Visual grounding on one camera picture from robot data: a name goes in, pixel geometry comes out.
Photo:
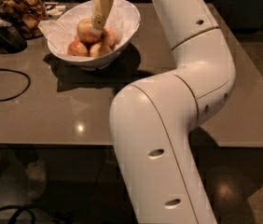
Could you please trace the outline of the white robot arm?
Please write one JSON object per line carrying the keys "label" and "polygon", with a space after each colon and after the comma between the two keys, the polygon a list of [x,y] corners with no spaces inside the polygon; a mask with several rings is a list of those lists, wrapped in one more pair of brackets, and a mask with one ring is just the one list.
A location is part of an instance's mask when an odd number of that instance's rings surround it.
{"label": "white robot arm", "polygon": [[188,135],[226,103],[236,78],[203,0],[152,0],[175,68],[123,88],[110,106],[118,166],[139,224],[217,224]]}

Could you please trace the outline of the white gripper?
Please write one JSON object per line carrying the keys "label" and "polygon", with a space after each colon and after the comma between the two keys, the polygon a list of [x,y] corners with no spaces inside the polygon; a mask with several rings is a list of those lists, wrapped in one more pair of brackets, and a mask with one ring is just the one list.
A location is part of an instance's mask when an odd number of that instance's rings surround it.
{"label": "white gripper", "polygon": [[91,17],[91,31],[95,35],[100,35],[106,25],[107,19],[111,12],[114,1],[113,0],[92,0],[92,17]]}

